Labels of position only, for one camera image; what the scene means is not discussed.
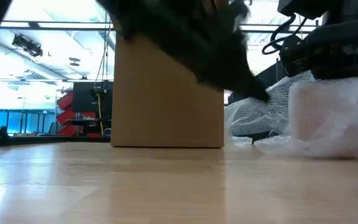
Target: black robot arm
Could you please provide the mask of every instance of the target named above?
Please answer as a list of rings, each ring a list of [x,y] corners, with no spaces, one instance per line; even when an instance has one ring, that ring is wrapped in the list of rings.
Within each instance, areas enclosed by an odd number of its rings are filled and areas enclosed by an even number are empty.
[[[0,22],[11,0],[0,1]],[[235,0],[219,10],[210,0],[97,0],[119,24],[126,40],[138,33],[191,70],[199,83],[268,101],[247,63],[247,46],[239,30],[249,10]]]
[[[280,39],[282,45],[268,45],[280,51],[289,77],[307,70],[317,79],[358,77],[358,0],[280,0],[278,11],[305,19],[324,15],[323,25],[305,39],[293,34]]]

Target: laminate floor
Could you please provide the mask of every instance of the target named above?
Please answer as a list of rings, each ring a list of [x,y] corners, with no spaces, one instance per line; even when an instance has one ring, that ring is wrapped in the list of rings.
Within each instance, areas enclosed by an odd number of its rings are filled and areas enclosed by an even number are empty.
[[[358,224],[358,161],[256,148],[0,147],[0,223]]]

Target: cardboard box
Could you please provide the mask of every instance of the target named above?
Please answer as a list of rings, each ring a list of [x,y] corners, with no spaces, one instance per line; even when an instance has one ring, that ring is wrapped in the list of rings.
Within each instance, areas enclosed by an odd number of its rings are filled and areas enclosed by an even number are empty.
[[[114,74],[112,146],[224,146],[223,92],[197,84],[147,38],[117,37]]]

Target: ceiling light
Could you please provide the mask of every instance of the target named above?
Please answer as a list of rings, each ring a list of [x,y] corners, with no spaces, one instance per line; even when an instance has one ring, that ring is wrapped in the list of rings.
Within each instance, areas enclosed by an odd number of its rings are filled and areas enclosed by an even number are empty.
[[[28,22],[1,22],[0,27],[30,27]]]
[[[71,74],[68,74],[68,75],[66,75],[67,77],[70,77],[70,79],[81,79],[81,78],[83,78],[83,75],[80,75],[80,74],[78,74],[78,73],[71,73]]]
[[[0,82],[19,82],[18,78],[0,78]]]
[[[296,31],[298,28],[298,25],[291,25],[289,31],[294,32]],[[266,31],[276,31],[278,29],[278,26],[274,25],[274,26],[261,26],[261,25],[240,25],[240,30],[246,30],[246,31],[261,31],[261,32],[266,32]],[[316,27],[315,26],[303,26],[301,28],[301,30],[303,32],[311,32],[313,30],[315,30]]]
[[[102,80],[86,80],[86,79],[81,79],[81,80],[67,80],[68,82],[101,82]]]
[[[38,80],[38,79],[26,79],[26,82],[62,82],[63,80],[58,79],[44,79],[44,80]]]
[[[112,24],[100,22],[39,22],[38,26],[42,28],[62,28],[62,29],[105,29],[113,28]]]

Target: bubble wrap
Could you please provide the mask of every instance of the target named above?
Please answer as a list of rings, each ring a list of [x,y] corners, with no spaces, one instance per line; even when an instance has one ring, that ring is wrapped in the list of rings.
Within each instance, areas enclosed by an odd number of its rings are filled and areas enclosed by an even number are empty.
[[[313,80],[310,72],[285,77],[267,89],[269,104],[248,98],[225,108],[226,140],[233,136],[274,131],[282,134],[288,126],[288,94],[290,87],[300,80]]]
[[[291,87],[289,136],[257,141],[265,154],[358,159],[358,78]]]

